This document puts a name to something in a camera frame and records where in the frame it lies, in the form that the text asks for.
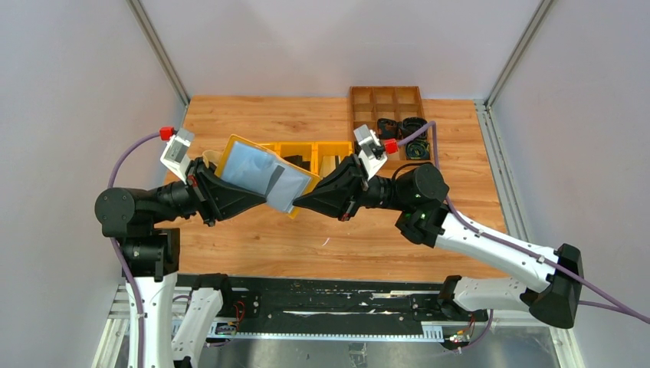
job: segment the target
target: wooden tray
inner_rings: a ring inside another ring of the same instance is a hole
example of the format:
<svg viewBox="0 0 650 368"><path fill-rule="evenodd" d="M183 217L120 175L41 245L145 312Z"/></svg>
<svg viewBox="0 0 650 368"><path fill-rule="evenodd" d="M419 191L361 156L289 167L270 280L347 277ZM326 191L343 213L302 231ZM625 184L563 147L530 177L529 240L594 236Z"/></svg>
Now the wooden tray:
<svg viewBox="0 0 650 368"><path fill-rule="evenodd" d="M420 89L411 87L357 87L350 88L350 140L354 141L353 131L367 125L375 130L378 135L377 120L381 118L402 121L407 117L425 118L422 108ZM433 159L432 144L433 132L427 132L429 144L429 157ZM400 147L398 153L389 155L389 161L403 161L403 163L417 163L422 160L407 159L405 148Z"/></svg>

